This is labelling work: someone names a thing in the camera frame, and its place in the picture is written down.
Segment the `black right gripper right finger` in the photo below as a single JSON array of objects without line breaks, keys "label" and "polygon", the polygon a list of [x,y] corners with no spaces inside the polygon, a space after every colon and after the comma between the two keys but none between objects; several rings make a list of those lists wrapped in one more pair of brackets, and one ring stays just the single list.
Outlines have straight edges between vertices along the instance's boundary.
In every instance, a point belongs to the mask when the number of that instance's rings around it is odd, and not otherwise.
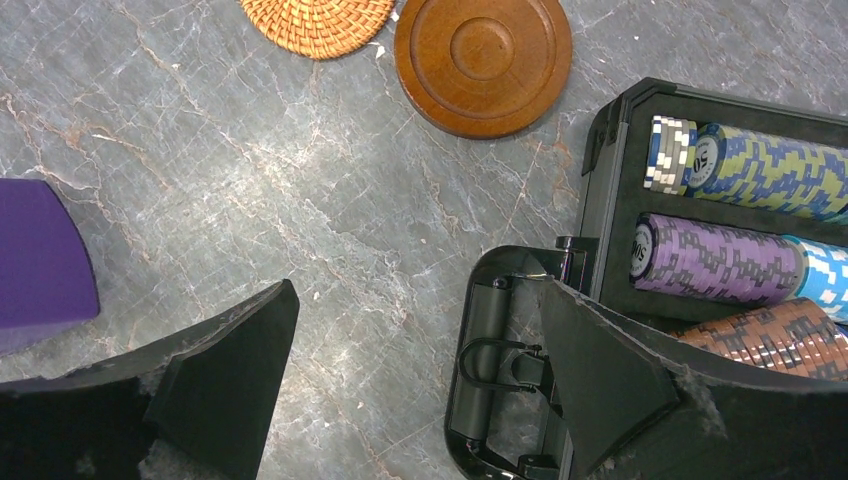
[{"label": "black right gripper right finger", "polygon": [[722,358],[552,279],[539,304],[579,477],[846,477],[845,383]]}]

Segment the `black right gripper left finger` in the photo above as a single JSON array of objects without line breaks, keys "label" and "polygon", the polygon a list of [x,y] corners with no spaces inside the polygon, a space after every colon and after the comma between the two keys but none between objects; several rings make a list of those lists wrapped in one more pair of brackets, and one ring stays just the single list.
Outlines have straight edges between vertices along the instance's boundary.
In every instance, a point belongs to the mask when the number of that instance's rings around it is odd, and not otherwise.
[{"label": "black right gripper left finger", "polygon": [[63,376],[1,386],[5,479],[253,479],[290,354],[289,280]]}]

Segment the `brown wooden coaster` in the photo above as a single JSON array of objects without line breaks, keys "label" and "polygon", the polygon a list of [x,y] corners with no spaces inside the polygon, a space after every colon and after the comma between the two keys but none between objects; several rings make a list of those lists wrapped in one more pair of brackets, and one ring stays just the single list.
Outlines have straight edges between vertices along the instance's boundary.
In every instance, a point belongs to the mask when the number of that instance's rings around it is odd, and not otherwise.
[{"label": "brown wooden coaster", "polygon": [[439,129],[469,139],[517,133],[556,102],[572,31],[550,0],[408,1],[394,39],[401,86]]}]

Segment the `woven rattan coaster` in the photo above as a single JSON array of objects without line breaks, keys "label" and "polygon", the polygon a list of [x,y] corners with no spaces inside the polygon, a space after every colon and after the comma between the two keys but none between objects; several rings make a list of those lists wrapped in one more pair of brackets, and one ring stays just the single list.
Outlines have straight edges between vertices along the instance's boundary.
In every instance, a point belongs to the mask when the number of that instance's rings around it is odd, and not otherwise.
[{"label": "woven rattan coaster", "polygon": [[269,41],[315,60],[335,59],[366,45],[387,22],[391,0],[240,0],[248,20]]}]

